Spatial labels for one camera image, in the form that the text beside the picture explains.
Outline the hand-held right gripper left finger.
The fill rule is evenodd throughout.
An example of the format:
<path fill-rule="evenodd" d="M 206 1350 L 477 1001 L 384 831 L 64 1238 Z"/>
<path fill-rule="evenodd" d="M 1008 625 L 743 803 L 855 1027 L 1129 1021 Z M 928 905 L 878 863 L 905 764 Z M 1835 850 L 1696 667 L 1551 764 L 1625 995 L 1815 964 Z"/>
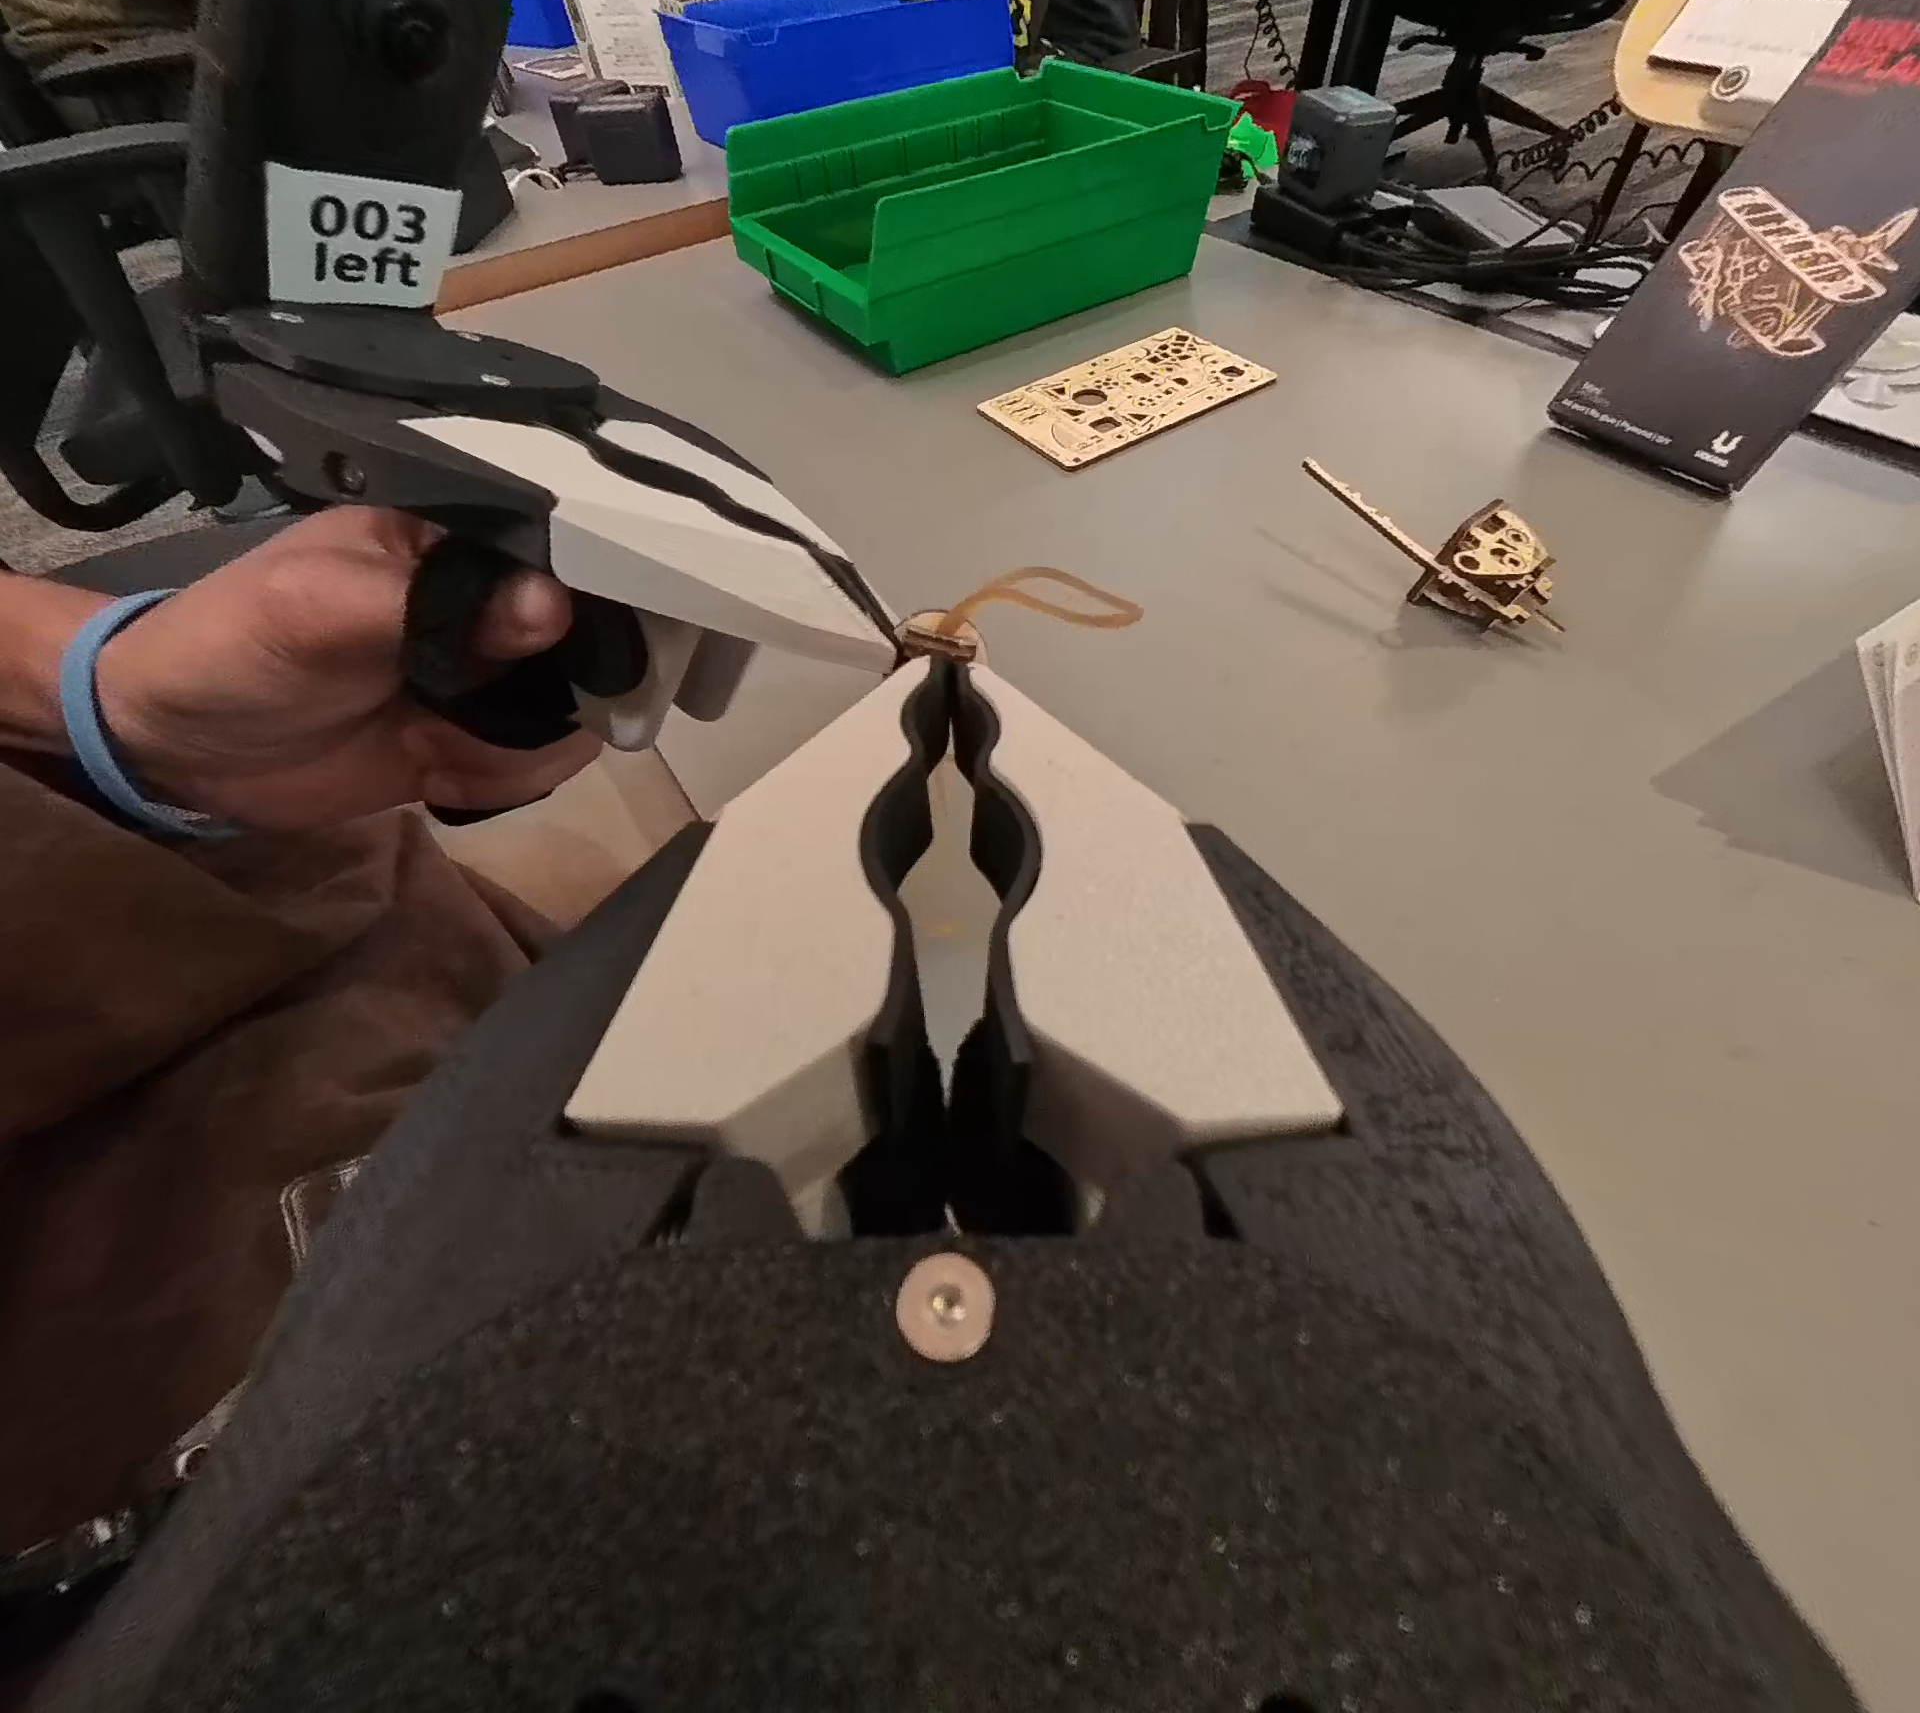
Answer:
<path fill-rule="evenodd" d="M 900 888 L 933 843 L 950 672 L 911 661 L 707 827 L 566 1123 L 766 1166 L 853 1231 L 947 1217 L 947 1099 Z"/>

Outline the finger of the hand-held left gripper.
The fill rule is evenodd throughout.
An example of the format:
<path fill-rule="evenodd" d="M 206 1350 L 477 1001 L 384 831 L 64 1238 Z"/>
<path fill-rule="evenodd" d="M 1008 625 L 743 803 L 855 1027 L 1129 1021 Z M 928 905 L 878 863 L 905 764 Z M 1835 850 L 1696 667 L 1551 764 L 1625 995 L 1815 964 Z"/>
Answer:
<path fill-rule="evenodd" d="M 809 661 L 897 667 L 897 617 L 878 595 L 855 607 L 798 546 L 616 476 L 594 456 L 594 432 L 480 414 L 417 414 L 406 426 L 471 469 L 531 488 L 545 574 L 576 595 Z"/>
<path fill-rule="evenodd" d="M 690 499 L 732 526 L 798 546 L 855 607 L 875 607 L 846 550 L 773 482 L 690 435 L 658 419 L 605 419 L 594 432 L 594 456 L 626 482 Z"/>

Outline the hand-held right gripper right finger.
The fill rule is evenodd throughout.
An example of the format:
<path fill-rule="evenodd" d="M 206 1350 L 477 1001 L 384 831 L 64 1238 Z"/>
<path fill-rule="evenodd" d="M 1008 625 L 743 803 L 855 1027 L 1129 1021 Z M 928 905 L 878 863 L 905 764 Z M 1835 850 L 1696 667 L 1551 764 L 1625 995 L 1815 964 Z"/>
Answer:
<path fill-rule="evenodd" d="M 957 672 L 957 767 L 1000 900 L 961 1216 L 1082 1216 L 1132 1174 L 1345 1127 L 1180 809 L 990 671 Z"/>

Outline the tan rubber band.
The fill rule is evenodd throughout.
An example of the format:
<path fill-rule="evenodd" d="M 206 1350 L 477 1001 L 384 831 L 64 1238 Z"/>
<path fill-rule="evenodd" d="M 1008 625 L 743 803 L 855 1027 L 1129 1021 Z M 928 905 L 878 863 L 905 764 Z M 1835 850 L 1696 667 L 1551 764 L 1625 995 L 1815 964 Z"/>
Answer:
<path fill-rule="evenodd" d="M 1077 574 L 1059 567 L 1022 567 L 982 581 L 968 595 L 947 607 L 933 634 L 957 639 L 965 628 L 978 628 L 978 614 L 990 607 L 1011 607 L 1033 611 L 1045 621 L 1067 624 L 1082 631 L 1124 631 L 1141 624 L 1141 607 L 1132 597 L 1116 595 Z"/>

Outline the person's left forearm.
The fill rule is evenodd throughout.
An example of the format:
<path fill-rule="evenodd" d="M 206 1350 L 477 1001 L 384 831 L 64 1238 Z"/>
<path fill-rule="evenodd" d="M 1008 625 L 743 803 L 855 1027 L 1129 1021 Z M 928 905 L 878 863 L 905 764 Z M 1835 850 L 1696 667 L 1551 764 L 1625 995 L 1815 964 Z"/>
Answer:
<path fill-rule="evenodd" d="M 61 660 L 110 595 L 3 571 L 3 760 L 68 760 Z"/>

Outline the plywood parts sheet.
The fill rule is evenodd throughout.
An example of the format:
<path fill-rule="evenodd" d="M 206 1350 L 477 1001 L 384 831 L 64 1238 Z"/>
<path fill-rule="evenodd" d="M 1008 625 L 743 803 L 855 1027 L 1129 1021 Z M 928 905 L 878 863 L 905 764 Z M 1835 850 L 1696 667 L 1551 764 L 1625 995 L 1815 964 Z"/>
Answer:
<path fill-rule="evenodd" d="M 1278 382 L 1266 364 L 1167 328 L 989 399 L 978 414 L 1052 468 L 1081 472 Z"/>

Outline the wooden model assembly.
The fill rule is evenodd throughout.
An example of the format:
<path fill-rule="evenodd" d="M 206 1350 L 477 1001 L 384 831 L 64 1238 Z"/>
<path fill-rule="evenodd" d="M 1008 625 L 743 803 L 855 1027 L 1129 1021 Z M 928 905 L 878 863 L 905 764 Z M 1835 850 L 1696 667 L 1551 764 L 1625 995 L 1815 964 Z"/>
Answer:
<path fill-rule="evenodd" d="M 1303 461 L 1303 472 L 1420 571 L 1406 593 L 1411 607 L 1448 611 L 1475 624 L 1477 631 L 1537 625 L 1555 638 L 1566 634 L 1551 611 L 1552 556 L 1509 500 L 1490 500 L 1462 521 L 1444 543 L 1429 547 L 1315 456 Z"/>

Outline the black model kit box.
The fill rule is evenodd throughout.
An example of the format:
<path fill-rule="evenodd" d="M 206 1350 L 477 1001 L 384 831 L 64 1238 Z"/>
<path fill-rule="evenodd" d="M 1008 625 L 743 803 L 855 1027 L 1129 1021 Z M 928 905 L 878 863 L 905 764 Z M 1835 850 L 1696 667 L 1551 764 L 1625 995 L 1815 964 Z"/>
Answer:
<path fill-rule="evenodd" d="M 1733 494 L 1917 298 L 1917 0 L 1853 0 L 1548 407 Z"/>

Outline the person's left hand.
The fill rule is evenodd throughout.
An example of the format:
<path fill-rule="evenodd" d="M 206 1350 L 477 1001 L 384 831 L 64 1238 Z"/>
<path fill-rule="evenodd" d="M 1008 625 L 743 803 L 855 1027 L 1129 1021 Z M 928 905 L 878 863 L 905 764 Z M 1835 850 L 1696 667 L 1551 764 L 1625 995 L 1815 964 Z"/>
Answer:
<path fill-rule="evenodd" d="M 400 513 L 321 513 L 119 628 L 96 699 L 143 795 L 293 831 L 406 806 L 515 813 L 588 771 L 588 731 L 494 748 L 406 693 L 406 595 L 439 540 Z"/>

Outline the black equipment box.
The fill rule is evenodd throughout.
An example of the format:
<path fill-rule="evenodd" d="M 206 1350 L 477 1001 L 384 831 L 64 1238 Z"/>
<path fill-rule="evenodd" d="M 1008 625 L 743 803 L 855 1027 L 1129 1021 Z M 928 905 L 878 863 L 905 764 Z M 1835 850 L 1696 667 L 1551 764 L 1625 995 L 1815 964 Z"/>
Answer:
<path fill-rule="evenodd" d="M 559 179 L 601 186 L 668 186 L 684 159 L 668 98 L 654 87 L 583 82 L 549 98 Z"/>

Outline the green plastic bin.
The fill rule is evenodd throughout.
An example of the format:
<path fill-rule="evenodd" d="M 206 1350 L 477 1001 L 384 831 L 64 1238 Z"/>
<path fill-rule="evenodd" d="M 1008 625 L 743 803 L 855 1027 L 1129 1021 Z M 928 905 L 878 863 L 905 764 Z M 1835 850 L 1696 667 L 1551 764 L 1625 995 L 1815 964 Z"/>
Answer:
<path fill-rule="evenodd" d="M 740 123 L 732 241 L 900 379 L 1185 279 L 1239 113 L 1049 59 Z"/>

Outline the person's brown shirt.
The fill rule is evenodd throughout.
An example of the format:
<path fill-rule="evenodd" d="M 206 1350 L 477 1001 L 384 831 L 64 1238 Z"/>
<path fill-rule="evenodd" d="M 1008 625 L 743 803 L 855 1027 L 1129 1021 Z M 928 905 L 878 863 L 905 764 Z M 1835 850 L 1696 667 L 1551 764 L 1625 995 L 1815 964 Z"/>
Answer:
<path fill-rule="evenodd" d="M 3 1618 L 114 1572 L 466 1031 L 677 827 L 613 760 L 448 831 L 161 841 L 3 771 Z"/>

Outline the blue wristband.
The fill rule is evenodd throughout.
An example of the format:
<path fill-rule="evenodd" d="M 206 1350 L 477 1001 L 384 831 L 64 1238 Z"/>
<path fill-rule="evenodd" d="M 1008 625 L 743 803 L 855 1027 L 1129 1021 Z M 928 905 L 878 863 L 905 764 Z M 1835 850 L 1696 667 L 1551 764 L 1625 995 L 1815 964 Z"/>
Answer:
<path fill-rule="evenodd" d="M 111 597 L 93 611 L 61 652 L 58 706 L 73 764 L 96 802 L 119 824 L 167 841 L 228 841 L 236 827 L 217 816 L 182 809 L 147 799 L 119 760 L 119 746 L 110 734 L 97 671 L 104 652 L 139 617 L 176 595 L 172 588 Z"/>

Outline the grey battery charger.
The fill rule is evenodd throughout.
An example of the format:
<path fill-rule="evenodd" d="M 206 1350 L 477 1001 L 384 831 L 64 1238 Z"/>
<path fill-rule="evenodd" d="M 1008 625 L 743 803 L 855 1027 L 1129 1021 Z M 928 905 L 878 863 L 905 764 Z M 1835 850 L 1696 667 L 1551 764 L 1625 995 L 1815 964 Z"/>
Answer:
<path fill-rule="evenodd" d="M 1262 186 L 1251 233 L 1309 261 L 1351 257 L 1381 225 L 1381 186 L 1397 105 L 1355 87 L 1295 98 L 1276 180 Z"/>

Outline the grey power adapter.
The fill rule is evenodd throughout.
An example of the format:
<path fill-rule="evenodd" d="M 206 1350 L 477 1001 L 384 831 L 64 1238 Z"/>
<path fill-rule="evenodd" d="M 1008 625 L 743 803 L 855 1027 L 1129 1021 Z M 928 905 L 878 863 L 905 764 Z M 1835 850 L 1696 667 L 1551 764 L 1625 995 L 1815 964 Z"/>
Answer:
<path fill-rule="evenodd" d="M 1494 186 L 1417 190 L 1411 221 L 1426 236 L 1465 253 L 1552 257 L 1580 246 L 1565 222 Z"/>

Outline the white sheet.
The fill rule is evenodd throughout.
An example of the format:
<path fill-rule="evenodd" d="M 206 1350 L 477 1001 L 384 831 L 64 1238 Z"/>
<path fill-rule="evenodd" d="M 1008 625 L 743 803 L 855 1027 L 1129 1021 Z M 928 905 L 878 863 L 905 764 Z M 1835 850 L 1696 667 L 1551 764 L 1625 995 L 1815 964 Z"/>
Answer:
<path fill-rule="evenodd" d="M 1843 372 L 1813 410 L 1813 426 L 1917 454 L 1917 311 L 1902 311 Z"/>

